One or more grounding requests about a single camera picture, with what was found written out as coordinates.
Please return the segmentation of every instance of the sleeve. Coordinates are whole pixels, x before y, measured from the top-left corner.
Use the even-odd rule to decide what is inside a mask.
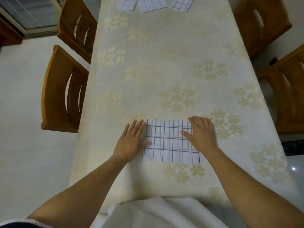
[[[0,223],[0,228],[52,228],[34,219],[12,219]]]

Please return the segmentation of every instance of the chair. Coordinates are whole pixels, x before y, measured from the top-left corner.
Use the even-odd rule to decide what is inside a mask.
[[[78,133],[89,72],[59,45],[53,50],[42,89],[41,128]],[[69,78],[66,110],[65,90]]]
[[[65,0],[59,16],[57,36],[89,64],[96,29],[97,22],[83,0]]]
[[[278,134],[304,133],[304,45],[258,75],[272,87]]]
[[[243,0],[234,16],[250,58],[292,27],[281,0]]]

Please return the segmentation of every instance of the finger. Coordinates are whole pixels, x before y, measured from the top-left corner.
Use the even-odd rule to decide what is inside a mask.
[[[141,145],[141,148],[143,149],[143,148],[145,148],[147,145],[149,145],[150,144],[150,142],[149,141],[144,141],[143,143],[142,143],[142,145]]]
[[[202,118],[203,122],[204,122],[204,125],[209,127],[209,124],[208,124],[208,120],[207,118]]]
[[[186,132],[186,131],[182,130],[182,131],[181,131],[181,134],[182,134],[182,135],[184,135],[184,136],[185,136],[185,138],[187,138],[189,141],[191,141],[191,140],[192,140],[192,135],[191,135],[191,134],[189,134],[188,132]]]
[[[144,131],[144,129],[146,128],[147,123],[144,122],[143,124],[141,124],[141,126],[139,127],[139,129],[137,130],[135,136],[136,137],[140,137],[142,132]]]
[[[134,128],[133,128],[132,131],[131,131],[131,135],[132,135],[132,136],[135,136],[137,130],[139,129],[139,127],[141,126],[142,123],[143,123],[143,119],[141,119],[141,120],[136,124],[136,126],[134,126]]]
[[[199,126],[203,126],[204,125],[204,122],[203,122],[203,119],[199,116],[192,116],[193,119],[195,119],[198,123]]]
[[[213,123],[211,122],[210,119],[208,119],[208,123],[209,123],[210,129],[212,129],[214,131],[214,125],[213,125]]]
[[[123,131],[123,134],[121,135],[121,137],[126,136],[127,132],[128,132],[128,128],[129,128],[130,124],[128,123],[125,127],[125,130]]]
[[[131,134],[131,132],[132,132],[134,126],[136,125],[136,122],[137,122],[136,119],[132,122],[132,124],[131,124],[131,126],[130,126],[128,132],[127,132],[127,134]]]
[[[194,121],[192,118],[188,117],[188,120],[189,120],[189,122],[191,123],[192,128],[195,128],[195,127],[198,126],[198,125],[197,125],[197,122]]]

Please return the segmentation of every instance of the person's left hand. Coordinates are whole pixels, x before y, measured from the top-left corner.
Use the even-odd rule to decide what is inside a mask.
[[[127,162],[132,161],[136,155],[149,144],[149,141],[143,141],[141,134],[146,127],[146,123],[140,120],[136,124],[136,120],[130,124],[127,124],[121,137],[119,138],[116,147],[114,149],[113,156],[122,158]]]

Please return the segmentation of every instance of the dining table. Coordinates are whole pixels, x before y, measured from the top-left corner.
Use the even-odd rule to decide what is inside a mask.
[[[302,199],[228,0],[120,11],[102,0],[69,184],[103,164],[134,119],[210,118],[219,148],[296,206]],[[166,0],[168,5],[173,0]],[[231,206],[208,160],[146,161],[140,153],[114,181],[102,207],[161,197]]]

